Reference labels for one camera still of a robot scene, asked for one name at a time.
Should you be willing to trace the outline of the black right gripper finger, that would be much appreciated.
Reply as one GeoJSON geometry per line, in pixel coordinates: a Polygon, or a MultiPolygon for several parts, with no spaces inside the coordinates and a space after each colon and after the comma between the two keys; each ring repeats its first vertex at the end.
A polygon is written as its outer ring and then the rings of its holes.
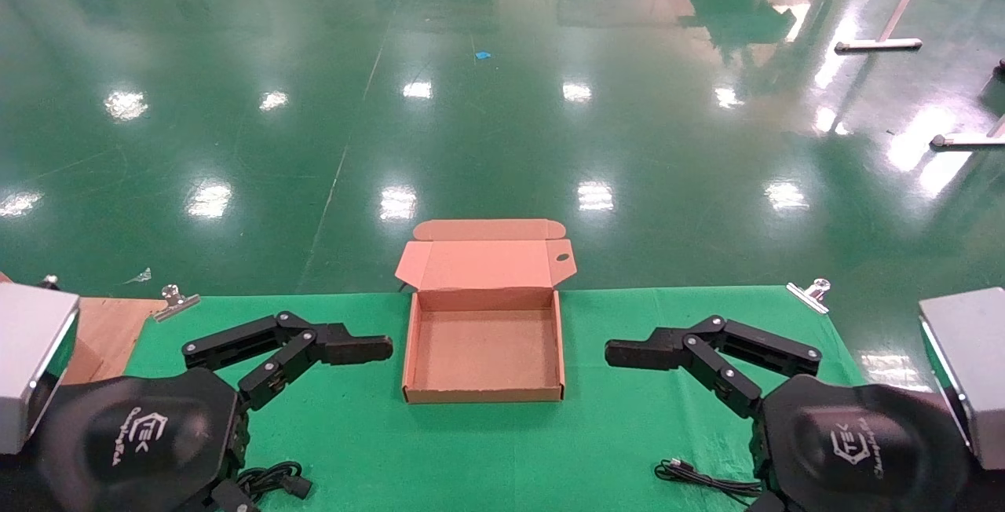
{"type": "Polygon", "coordinates": [[[814,347],[718,315],[689,328],[656,328],[643,341],[606,342],[606,362],[613,368],[715,376],[732,367],[726,356],[783,376],[815,376],[821,361],[814,347]]]}
{"type": "Polygon", "coordinates": [[[742,419],[751,418],[762,401],[761,388],[707,343],[608,343],[606,362],[613,368],[685,370],[742,419]]]}

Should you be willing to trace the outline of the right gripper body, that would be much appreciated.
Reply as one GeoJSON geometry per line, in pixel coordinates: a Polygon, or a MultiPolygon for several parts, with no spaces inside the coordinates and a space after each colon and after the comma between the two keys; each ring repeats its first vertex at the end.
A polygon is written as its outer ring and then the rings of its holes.
{"type": "Polygon", "coordinates": [[[1001,511],[1004,293],[919,302],[939,386],[789,379],[751,439],[763,491],[751,511],[1001,511]]]}

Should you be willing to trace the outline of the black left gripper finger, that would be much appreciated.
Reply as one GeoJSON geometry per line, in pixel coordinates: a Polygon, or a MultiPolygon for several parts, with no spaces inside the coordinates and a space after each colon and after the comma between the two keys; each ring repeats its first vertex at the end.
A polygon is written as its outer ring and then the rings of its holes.
{"type": "Polygon", "coordinates": [[[212,371],[269,353],[282,365],[305,360],[342,366],[388,360],[393,355],[393,342],[386,335],[355,336],[345,324],[315,324],[283,311],[191,340],[182,347],[186,368],[212,371]]]}
{"type": "Polygon", "coordinates": [[[392,340],[386,335],[356,337],[347,331],[305,331],[292,338],[238,382],[249,411],[259,411],[316,363],[349,366],[388,360],[392,340]]]}

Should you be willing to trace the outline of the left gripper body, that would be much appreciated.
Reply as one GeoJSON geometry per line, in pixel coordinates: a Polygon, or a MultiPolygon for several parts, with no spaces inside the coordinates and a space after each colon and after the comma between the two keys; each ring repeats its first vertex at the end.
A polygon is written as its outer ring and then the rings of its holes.
{"type": "Polygon", "coordinates": [[[66,386],[80,298],[3,284],[4,511],[255,511],[236,482],[248,442],[215,373],[66,386]]]}

